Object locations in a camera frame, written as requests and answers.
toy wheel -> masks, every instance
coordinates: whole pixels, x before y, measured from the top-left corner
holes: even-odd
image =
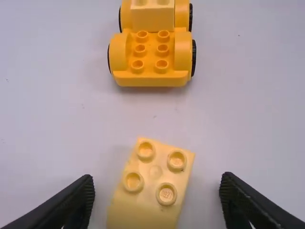
[[[196,46],[196,41],[193,40],[193,60],[192,60],[192,74],[191,74],[192,77],[195,74],[196,57],[197,57],[197,46]]]
[[[121,7],[119,9],[119,28],[120,28],[120,32],[122,32],[122,25],[121,25]]]
[[[109,72],[110,72],[110,74],[111,74],[111,70],[110,70],[110,61],[109,61],[109,47],[110,47],[110,45],[108,45],[107,59],[108,59],[108,68],[109,68]]]
[[[189,32],[192,31],[192,27],[193,27],[193,4],[190,3]]]

white surface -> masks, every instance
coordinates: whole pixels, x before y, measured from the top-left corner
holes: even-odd
[[[0,226],[89,173],[104,229],[140,135],[196,153],[180,229],[225,228],[225,171],[305,220],[305,1],[193,0],[196,75],[164,90],[116,86],[105,2],[0,0]]]

yellow lego brick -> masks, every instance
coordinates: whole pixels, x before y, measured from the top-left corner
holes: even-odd
[[[193,68],[192,34],[125,29],[111,40],[109,68],[120,86],[184,86]]]
[[[131,21],[134,32],[174,31],[175,0],[132,0]]]
[[[107,229],[174,229],[195,154],[139,138],[108,208]]]
[[[132,2],[132,0],[122,0],[122,5],[119,10],[119,26],[120,31],[122,32],[124,29],[132,29],[132,12],[131,12],[131,5],[135,5],[136,3],[140,3],[143,5],[144,2]],[[193,23],[193,5],[190,4],[189,0],[174,0],[174,26],[175,28],[185,28],[187,31],[192,30],[192,23]],[[143,21],[143,19],[148,19],[148,15],[145,15],[144,18],[140,18],[140,20],[135,21],[136,26],[141,26],[141,30],[146,30],[150,32],[149,28],[146,28],[146,22]],[[159,18],[159,15],[153,19],[153,27],[160,26],[161,18]],[[156,31],[160,30],[166,30],[165,23],[168,25],[172,25],[172,16],[165,18],[164,21],[161,21],[162,28],[157,28]]]

